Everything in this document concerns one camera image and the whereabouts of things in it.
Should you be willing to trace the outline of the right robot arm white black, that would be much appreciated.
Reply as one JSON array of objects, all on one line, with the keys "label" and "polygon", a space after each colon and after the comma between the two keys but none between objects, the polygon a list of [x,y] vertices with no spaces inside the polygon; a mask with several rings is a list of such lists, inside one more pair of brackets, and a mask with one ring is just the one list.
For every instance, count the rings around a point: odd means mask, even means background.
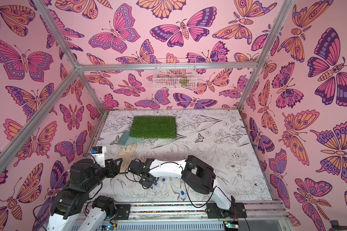
[{"label": "right robot arm white black", "polygon": [[138,183],[144,189],[151,187],[160,178],[173,177],[183,181],[187,197],[189,188],[197,193],[209,195],[209,199],[203,205],[189,200],[194,208],[203,208],[209,218],[247,218],[244,204],[237,203],[235,198],[225,191],[214,168],[195,156],[188,156],[180,161],[152,158],[145,162],[133,160],[127,171],[140,177]]}]

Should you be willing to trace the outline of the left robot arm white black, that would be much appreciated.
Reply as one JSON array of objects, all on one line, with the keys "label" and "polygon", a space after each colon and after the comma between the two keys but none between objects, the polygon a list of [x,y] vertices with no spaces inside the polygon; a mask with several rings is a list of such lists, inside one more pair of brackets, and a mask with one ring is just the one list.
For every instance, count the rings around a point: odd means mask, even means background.
[{"label": "left robot arm white black", "polygon": [[[84,204],[91,200],[90,192],[101,186],[106,178],[114,178],[120,173],[123,160],[107,159],[102,167],[91,159],[83,159],[73,164],[69,170],[70,179],[61,192],[55,196],[50,209],[47,231],[70,231],[81,214]],[[102,221],[115,219],[119,214],[115,200],[107,196],[98,196],[92,204],[79,231],[95,231]]]}]

